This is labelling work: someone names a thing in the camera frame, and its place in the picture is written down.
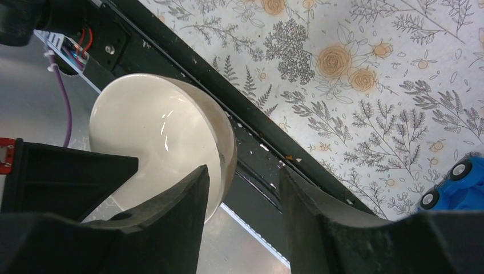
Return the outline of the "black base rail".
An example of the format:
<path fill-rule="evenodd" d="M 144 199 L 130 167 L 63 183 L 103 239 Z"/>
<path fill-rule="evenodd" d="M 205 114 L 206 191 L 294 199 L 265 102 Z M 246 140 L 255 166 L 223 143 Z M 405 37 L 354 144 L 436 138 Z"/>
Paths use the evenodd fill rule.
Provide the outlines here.
<path fill-rule="evenodd" d="M 89 220 L 126 213 L 169 189 L 195 167 L 205 164 L 210 176 L 200 265 L 234 254 L 249 267 L 293 273 L 317 272 L 324 264 L 342 273 L 363 273 L 370 247 L 354 235 L 325 223 L 323 214 L 354 221 L 361 212 L 312 187 L 287 168 L 269 177 L 283 185 L 283 210 L 250 190 L 245 175 L 257 176 L 269 163 L 265 152 L 250 150 L 237 157 L 236 130 L 219 104 L 192 84 L 168 78 L 173 67 L 160 54 L 154 74 L 133 74 L 107 81 L 106 70 L 88 64 L 87 79 L 100 84 L 90 120 L 90 148 L 137 156 L 138 172 L 88 216 Z"/>

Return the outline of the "floral tablecloth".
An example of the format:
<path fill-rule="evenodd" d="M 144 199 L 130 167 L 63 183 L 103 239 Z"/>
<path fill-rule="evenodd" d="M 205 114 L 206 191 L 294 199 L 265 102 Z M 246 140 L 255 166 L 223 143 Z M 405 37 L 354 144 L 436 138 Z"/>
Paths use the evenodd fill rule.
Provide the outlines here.
<path fill-rule="evenodd" d="M 377 216 L 483 145 L 482 1 L 144 1 Z"/>

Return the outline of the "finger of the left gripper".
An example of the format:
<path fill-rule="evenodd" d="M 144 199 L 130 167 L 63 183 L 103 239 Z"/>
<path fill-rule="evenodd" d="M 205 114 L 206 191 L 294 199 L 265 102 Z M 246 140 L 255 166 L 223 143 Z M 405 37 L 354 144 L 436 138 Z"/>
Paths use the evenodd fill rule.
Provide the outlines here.
<path fill-rule="evenodd" d="M 1 213 L 48 212 L 82 221 L 138 167 L 136 157 L 1 138 Z"/>

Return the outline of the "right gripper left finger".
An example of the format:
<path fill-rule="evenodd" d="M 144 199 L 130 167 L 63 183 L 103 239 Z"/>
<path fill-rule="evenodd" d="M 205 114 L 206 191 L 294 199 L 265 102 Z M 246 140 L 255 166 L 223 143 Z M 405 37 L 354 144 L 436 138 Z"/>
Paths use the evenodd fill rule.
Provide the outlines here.
<path fill-rule="evenodd" d="M 208 201 L 200 166 L 109 220 L 1 215 L 2 273 L 196 273 Z"/>

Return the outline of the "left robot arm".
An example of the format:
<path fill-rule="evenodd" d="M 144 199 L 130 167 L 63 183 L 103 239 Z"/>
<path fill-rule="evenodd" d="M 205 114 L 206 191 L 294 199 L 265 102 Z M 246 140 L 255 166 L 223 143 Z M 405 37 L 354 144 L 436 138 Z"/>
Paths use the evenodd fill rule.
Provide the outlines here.
<path fill-rule="evenodd" d="M 25 46 L 35 30 L 75 35 L 84 1 L 2 1 L 1 43 Z M 1 212 L 48 212 L 82 221 L 136 174 L 136 157 L 2 138 Z"/>

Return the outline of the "beige ribbed ceramic bowl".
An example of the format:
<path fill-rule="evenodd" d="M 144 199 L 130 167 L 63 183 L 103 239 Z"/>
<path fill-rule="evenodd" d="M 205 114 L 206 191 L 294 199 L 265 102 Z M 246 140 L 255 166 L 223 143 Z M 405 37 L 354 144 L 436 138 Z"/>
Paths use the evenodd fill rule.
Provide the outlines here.
<path fill-rule="evenodd" d="M 168 190 L 207 166 L 205 216 L 223 202 L 235 175 L 236 138 L 220 105 L 201 89 L 155 74 L 129 74 L 110 82 L 91 111 L 93 152 L 132 156 L 137 173 L 113 194 L 121 210 Z"/>

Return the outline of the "blue toy car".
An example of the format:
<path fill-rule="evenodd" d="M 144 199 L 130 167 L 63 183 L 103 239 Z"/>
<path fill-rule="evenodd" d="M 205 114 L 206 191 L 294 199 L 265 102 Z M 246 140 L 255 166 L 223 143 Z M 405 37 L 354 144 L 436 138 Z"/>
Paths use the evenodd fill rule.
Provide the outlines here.
<path fill-rule="evenodd" d="M 483 157 L 471 156 L 456 163 L 447 179 L 426 192 L 419 211 L 483 210 Z"/>

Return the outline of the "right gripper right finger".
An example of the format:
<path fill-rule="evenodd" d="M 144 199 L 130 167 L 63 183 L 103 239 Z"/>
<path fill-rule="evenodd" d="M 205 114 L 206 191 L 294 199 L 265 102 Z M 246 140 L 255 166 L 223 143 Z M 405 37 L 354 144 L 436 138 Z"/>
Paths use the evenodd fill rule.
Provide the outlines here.
<path fill-rule="evenodd" d="M 483 212 L 399 221 L 362 212 L 289 168 L 279 173 L 292 273 L 482 273 Z"/>

